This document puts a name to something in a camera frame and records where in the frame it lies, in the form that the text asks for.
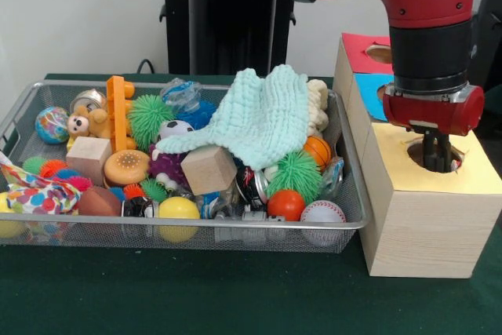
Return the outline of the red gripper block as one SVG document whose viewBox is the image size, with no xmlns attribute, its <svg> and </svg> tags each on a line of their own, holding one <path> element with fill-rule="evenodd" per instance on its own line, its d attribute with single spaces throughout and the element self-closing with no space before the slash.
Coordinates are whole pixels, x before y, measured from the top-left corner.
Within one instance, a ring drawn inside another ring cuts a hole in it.
<svg viewBox="0 0 502 335">
<path fill-rule="evenodd" d="M 449 135 L 466 136 L 481 119 L 485 104 L 483 89 L 464 86 L 455 93 L 414 95 L 387 86 L 383 95 L 384 114 L 395 125 L 424 133 L 423 165 L 438 173 L 451 172 Z M 435 157 L 435 134 L 437 151 Z"/>
</svg>

